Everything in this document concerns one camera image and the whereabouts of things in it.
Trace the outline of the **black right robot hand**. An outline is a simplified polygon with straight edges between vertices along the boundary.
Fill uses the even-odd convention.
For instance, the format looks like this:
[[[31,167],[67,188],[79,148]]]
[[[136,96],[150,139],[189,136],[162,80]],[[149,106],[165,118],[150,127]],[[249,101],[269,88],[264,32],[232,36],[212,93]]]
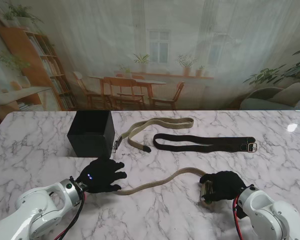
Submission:
[[[234,200],[247,186],[238,174],[232,171],[219,171],[217,173],[203,175],[199,182],[212,182],[212,193],[203,195],[205,201],[217,202],[220,200]]]

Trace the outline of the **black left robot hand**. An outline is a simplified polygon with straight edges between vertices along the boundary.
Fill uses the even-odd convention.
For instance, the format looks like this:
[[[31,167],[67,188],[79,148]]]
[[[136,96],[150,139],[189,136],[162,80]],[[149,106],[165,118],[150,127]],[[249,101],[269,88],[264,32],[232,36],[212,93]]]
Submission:
[[[82,170],[76,183],[83,184],[83,190],[92,194],[116,192],[121,187],[113,182],[127,177],[124,171],[119,171],[124,166],[122,162],[99,157]]]

